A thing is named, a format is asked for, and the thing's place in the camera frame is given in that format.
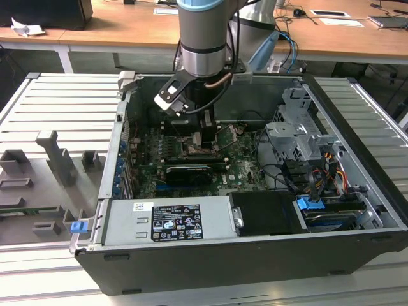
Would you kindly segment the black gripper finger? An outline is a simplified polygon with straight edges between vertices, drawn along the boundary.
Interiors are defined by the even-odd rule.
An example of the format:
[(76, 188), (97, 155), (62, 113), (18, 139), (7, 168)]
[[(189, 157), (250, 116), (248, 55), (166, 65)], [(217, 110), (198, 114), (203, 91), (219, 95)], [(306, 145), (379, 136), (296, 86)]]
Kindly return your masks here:
[(198, 115), (200, 123), (201, 147), (210, 149), (215, 141), (217, 124), (214, 119), (214, 109), (209, 108)]

